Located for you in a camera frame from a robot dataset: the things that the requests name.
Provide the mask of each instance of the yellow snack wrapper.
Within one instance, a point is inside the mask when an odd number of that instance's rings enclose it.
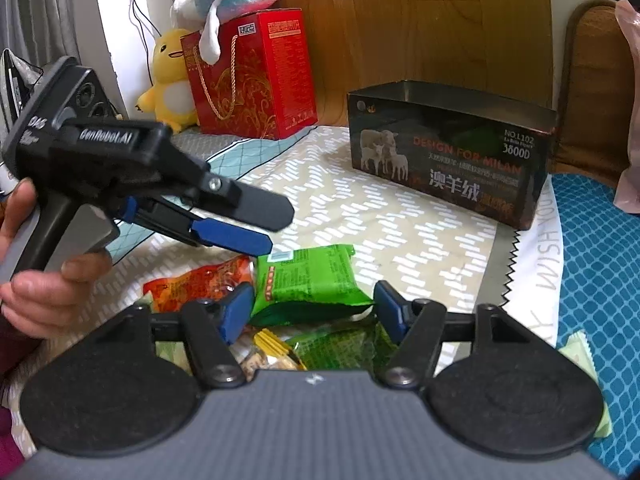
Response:
[[[593,356],[591,355],[591,349],[589,348],[589,342],[587,341],[587,335],[584,330],[579,330],[578,332],[571,334],[567,339],[566,345],[559,348],[558,351],[582,368],[582,370],[599,385],[598,374],[596,373],[596,367],[593,364]],[[595,438],[605,438],[611,433],[611,417],[609,416],[609,407],[605,402],[602,419],[600,420],[598,429],[593,436]]]

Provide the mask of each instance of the gray gripper base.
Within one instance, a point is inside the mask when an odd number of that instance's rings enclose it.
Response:
[[[110,459],[44,449],[11,480],[612,480],[584,452],[523,463],[444,433],[414,394],[363,371],[261,371],[210,393],[159,445]]]

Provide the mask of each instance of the black cable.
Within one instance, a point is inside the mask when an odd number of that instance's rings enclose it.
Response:
[[[129,10],[133,13],[134,19],[140,25],[139,34],[140,34],[140,41],[142,41],[142,47],[145,49],[146,73],[149,76],[149,82],[151,83],[151,85],[153,85],[153,79],[151,77],[151,66],[149,65],[149,47],[148,47],[148,44],[146,44],[145,29],[147,31],[149,31],[151,33],[151,35],[153,35],[153,32],[151,30],[149,30],[148,27],[144,23],[142,23],[142,20],[140,20],[140,17],[136,13],[136,10],[138,10],[140,15],[142,17],[144,17],[151,24],[151,26],[154,28],[154,30],[158,34],[158,36],[160,36],[160,31],[154,25],[154,23],[151,21],[151,19],[144,12],[142,12],[142,10],[140,9],[140,6],[138,5],[138,2],[136,0],[129,0]]]

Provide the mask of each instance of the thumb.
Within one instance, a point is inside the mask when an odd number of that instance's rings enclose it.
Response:
[[[18,229],[36,205],[36,189],[31,179],[21,180],[7,199],[4,219],[0,226],[0,261],[14,240]]]

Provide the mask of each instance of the logo on box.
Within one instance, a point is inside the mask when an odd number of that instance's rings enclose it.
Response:
[[[247,36],[249,34],[255,34],[255,23],[247,23],[238,27],[239,36]]]

